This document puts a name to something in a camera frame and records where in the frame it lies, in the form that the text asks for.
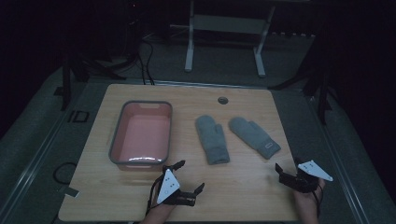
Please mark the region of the white metal stand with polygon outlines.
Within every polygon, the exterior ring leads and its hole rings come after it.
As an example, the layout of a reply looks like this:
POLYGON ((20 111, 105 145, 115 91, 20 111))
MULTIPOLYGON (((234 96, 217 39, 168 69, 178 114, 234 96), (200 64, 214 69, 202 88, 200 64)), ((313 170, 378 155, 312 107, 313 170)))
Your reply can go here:
POLYGON ((266 72, 262 61, 262 51, 266 37, 269 34, 269 28, 272 23, 272 18, 275 14, 276 7, 270 6, 268 12, 266 13, 265 19, 249 19, 196 14, 194 12, 194 5, 194 0, 190 0, 190 15, 188 28, 189 39, 184 70, 186 72, 192 71, 195 30, 238 33, 260 36, 261 39, 259 44, 253 48, 253 55, 258 76, 265 77, 266 72))

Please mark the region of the person's left hand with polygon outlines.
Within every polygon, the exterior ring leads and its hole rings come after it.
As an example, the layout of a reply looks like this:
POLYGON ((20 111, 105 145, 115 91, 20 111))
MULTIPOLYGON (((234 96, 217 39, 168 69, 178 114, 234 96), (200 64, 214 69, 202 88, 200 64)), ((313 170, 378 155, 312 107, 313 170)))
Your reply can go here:
POLYGON ((149 219, 161 219, 164 222, 170 217, 172 214, 173 210, 176 207, 174 205, 169 205, 169 204, 159 204, 154 208, 151 208, 148 211, 148 214, 144 217, 149 218, 149 219))

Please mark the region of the black tripod stand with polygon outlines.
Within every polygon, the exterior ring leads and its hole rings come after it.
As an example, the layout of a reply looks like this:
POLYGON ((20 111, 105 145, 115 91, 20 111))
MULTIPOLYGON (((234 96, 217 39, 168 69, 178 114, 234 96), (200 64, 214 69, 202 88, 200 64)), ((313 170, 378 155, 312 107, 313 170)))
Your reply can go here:
POLYGON ((303 94, 304 96, 313 97, 318 93, 318 119, 322 125, 325 125, 325 112, 329 108, 327 94, 330 73, 326 69, 324 62, 320 59, 320 56, 322 56, 320 50, 311 47, 305 54, 296 74, 280 84, 268 87, 268 90, 280 91, 305 79, 306 83, 303 87, 303 94))
POLYGON ((87 82, 90 75, 86 66, 98 70, 101 74, 118 80, 124 80, 124 77, 116 75, 109 68, 99 64, 96 60, 88 57, 87 55, 78 52, 73 48, 65 48, 63 53, 63 66, 62 66, 62 87, 59 93, 63 98, 62 111, 65 111, 71 102, 71 74, 74 74, 77 81, 87 82))

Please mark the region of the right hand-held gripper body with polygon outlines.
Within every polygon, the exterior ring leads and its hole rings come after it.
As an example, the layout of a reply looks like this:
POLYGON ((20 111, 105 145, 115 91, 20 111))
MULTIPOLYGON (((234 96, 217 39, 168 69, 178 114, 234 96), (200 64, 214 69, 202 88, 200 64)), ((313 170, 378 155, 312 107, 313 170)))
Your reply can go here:
POLYGON ((283 170, 283 179, 278 181, 291 189, 297 190, 301 193, 313 192, 318 187, 320 179, 333 181, 331 175, 325 172, 313 160, 305 161, 297 167, 296 175, 290 175, 283 170))

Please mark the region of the pink basin with grey rim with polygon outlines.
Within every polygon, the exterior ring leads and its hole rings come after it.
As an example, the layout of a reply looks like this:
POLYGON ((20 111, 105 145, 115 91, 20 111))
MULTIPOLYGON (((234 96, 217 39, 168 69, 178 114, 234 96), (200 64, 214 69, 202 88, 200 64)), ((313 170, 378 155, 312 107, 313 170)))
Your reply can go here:
POLYGON ((129 101, 120 112, 109 159, 122 171, 158 171, 168 159, 173 107, 165 101, 129 101))

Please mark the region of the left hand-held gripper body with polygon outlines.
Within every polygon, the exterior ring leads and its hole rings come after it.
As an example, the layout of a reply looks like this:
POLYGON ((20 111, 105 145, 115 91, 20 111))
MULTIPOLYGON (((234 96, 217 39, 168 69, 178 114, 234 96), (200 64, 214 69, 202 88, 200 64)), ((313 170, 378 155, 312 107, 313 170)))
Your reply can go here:
POLYGON ((196 194, 184 192, 170 169, 165 169, 160 178, 156 204, 195 206, 196 194))

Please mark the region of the plain grey mitten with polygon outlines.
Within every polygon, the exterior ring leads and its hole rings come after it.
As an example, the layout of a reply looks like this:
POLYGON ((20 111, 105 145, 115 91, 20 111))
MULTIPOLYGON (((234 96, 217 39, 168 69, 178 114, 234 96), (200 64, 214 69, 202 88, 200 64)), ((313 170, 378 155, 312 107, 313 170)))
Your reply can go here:
POLYGON ((203 115, 195 121, 195 127, 208 164, 228 163, 230 156, 222 126, 212 117, 203 115))

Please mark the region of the grey mitten with label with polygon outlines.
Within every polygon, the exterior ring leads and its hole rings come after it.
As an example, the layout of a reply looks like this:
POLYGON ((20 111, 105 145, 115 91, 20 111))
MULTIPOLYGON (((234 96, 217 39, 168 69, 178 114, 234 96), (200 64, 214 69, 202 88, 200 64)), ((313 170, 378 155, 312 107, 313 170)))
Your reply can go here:
POLYGON ((230 130, 249 147, 256 150, 265 159, 271 159, 280 149, 280 145, 256 122, 241 117, 229 121, 230 130))

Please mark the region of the person's right hand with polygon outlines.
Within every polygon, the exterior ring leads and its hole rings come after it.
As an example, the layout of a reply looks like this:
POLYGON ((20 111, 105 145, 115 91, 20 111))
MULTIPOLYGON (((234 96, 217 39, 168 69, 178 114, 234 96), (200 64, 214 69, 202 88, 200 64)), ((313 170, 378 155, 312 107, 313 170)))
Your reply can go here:
POLYGON ((301 193, 297 190, 293 191, 295 206, 298 212, 300 211, 316 211, 318 213, 320 205, 323 200, 323 190, 325 187, 325 181, 320 179, 318 181, 318 187, 309 193, 301 193))

